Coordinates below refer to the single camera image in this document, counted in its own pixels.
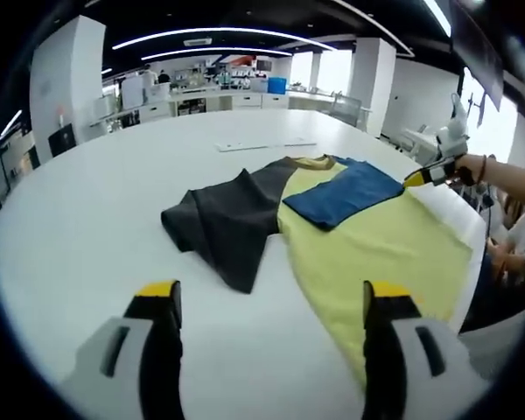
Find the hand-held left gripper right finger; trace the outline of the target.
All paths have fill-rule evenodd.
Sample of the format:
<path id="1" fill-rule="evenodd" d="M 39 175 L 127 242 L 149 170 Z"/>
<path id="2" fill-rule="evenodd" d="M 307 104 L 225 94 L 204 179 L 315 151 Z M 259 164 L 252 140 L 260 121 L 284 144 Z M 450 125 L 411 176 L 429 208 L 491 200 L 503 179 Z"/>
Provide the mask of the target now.
<path id="1" fill-rule="evenodd" d="M 460 419 L 489 390 L 456 333 L 425 318 L 410 293 L 363 284 L 365 419 Z"/>

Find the person's right hand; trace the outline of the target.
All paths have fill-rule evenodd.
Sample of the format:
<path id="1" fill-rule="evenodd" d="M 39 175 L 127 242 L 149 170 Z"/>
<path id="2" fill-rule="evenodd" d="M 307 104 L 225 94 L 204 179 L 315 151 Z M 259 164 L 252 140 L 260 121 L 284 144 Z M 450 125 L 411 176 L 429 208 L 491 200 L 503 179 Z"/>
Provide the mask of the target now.
<path id="1" fill-rule="evenodd" d="M 482 180 L 486 161 L 487 157 L 485 155 L 465 154 L 459 157 L 455 161 L 455 165 L 460 181 L 466 186 L 478 184 Z"/>

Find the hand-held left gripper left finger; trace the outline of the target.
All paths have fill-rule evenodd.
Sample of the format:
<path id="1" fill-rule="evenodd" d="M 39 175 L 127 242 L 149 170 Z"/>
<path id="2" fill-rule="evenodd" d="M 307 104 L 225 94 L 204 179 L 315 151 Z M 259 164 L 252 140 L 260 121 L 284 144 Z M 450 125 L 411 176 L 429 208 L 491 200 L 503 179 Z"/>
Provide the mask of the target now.
<path id="1" fill-rule="evenodd" d="M 77 350 L 62 395 L 86 419 L 181 419 L 181 286 L 144 286 Z"/>

